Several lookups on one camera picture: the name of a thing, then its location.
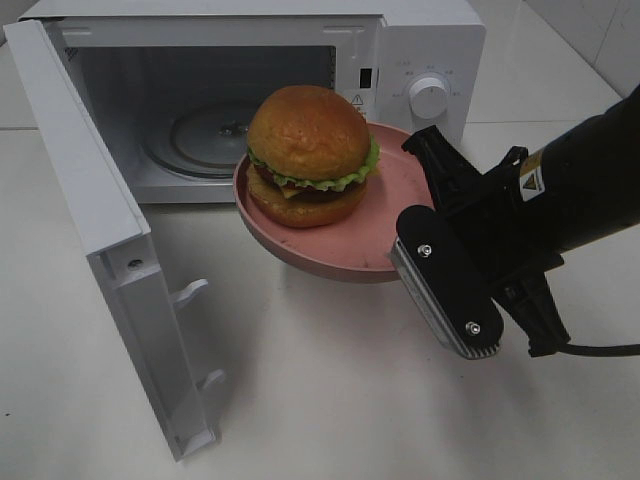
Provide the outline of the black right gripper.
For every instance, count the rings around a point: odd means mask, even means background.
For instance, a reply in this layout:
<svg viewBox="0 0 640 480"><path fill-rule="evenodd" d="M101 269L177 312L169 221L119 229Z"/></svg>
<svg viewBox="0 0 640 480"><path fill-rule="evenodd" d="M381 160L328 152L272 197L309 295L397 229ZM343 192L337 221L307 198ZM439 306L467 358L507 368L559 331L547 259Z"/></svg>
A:
<svg viewBox="0 0 640 480"><path fill-rule="evenodd" d="M504 322L495 300L528 337L530 356L557 353L570 336L545 272L563 260L517 219L518 173L528 150L510 148L482 174L436 126L401 148L418 160L435 209L465 247L427 206L410 206L397 218L390 259L438 342L467 360L496 355Z"/></svg>

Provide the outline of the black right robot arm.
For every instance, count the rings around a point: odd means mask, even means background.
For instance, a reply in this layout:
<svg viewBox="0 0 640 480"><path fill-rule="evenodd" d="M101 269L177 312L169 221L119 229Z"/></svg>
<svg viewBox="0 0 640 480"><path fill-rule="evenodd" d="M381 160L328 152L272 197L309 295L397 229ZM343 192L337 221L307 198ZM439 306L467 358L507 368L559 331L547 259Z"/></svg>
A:
<svg viewBox="0 0 640 480"><path fill-rule="evenodd" d="M439 343L483 359L510 316L533 357L635 356L635 344L575 345L546 274L563 254L639 222L639 96L632 93L537 151L509 149L478 171L436 127L403 145L431 206L405 208L392 262Z"/></svg>

